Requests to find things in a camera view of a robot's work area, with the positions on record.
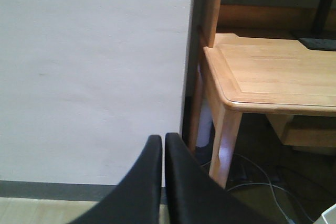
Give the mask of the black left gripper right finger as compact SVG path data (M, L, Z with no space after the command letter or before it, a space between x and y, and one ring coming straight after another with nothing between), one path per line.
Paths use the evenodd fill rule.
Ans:
M178 133L165 136L165 185L171 223L272 223L216 183Z

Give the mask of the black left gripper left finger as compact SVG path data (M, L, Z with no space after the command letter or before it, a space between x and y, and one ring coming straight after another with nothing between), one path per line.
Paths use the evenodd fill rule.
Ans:
M116 188L71 223L159 223L161 185L162 139L150 135Z

